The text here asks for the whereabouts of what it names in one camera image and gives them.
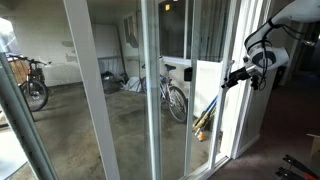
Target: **bicycle seat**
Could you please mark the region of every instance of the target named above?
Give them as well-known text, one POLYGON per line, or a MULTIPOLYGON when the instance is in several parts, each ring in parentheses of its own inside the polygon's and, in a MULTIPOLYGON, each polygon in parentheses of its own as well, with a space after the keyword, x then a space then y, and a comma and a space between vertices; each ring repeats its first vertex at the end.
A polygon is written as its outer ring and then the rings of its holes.
POLYGON ((167 68, 167 71, 175 70, 177 69, 175 66, 170 66, 169 64, 164 65, 167 68))

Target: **bicycle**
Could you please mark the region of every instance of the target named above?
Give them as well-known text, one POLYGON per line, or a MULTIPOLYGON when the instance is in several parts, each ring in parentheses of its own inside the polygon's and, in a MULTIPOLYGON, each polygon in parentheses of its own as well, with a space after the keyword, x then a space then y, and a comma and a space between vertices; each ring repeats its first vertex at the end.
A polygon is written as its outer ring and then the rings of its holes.
POLYGON ((51 62, 44 63, 36 61, 34 59, 28 59, 28 57, 21 57, 16 55, 9 55, 12 61, 24 60, 28 62, 28 72, 26 80, 19 85, 22 93, 25 96, 26 102, 32 112, 41 110, 48 102, 49 91, 48 87, 44 83, 44 75, 40 64, 46 66, 51 62))
MULTIPOLYGON (((183 92, 172 84, 172 78, 169 72, 175 70, 175 66, 168 64, 164 65, 168 76, 160 74, 160 98, 162 102, 169 105, 169 109, 175 120, 179 123, 184 123, 187 120, 187 98, 183 92)), ((143 91, 147 92, 146 78, 141 79, 141 86, 143 91)))

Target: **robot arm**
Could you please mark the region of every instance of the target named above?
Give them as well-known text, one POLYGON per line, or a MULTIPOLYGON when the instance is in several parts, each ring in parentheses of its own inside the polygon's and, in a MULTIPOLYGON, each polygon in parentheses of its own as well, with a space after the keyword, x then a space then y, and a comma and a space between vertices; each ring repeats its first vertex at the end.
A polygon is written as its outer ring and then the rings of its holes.
POLYGON ((263 75, 289 61, 288 52, 284 48, 273 48, 268 37, 275 29, 290 21, 311 23, 320 20, 320 0, 295 0, 288 4, 268 22, 245 40, 247 65, 230 74, 230 78, 222 87, 232 87, 238 80, 263 75))

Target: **floor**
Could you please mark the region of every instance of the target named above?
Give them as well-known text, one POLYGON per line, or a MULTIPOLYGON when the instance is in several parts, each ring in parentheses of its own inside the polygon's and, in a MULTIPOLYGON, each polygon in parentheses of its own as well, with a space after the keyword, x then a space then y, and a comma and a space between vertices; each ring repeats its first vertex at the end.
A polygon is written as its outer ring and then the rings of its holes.
POLYGON ((308 165, 312 138, 306 134, 320 132, 319 107, 320 77, 314 73, 294 76, 285 87, 273 90, 258 142, 210 179, 277 179, 275 172, 284 165, 286 154, 308 165))
MULTIPOLYGON (((145 94, 106 94, 121 179, 150 179, 145 94)), ((35 124, 60 179, 105 179, 82 84, 51 88, 48 104, 33 113, 35 124)), ((183 176, 186 124, 162 106, 163 179, 183 176)), ((191 171, 206 162, 209 141, 192 140, 191 171)), ((34 179, 26 164, 13 179, 34 179)))

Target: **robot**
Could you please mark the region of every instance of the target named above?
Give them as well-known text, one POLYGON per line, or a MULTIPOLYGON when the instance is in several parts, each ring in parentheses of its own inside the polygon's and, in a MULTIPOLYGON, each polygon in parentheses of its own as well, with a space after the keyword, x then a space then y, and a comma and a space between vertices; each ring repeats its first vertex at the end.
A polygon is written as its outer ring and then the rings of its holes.
POLYGON ((230 73, 221 87, 231 88, 237 85, 239 80, 251 78, 252 87, 257 90, 265 81, 267 71, 286 64, 289 61, 288 52, 283 47, 272 47, 268 37, 290 21, 301 23, 320 21, 320 0, 295 0, 248 36, 244 42, 247 50, 247 57, 244 58, 246 65, 230 73))

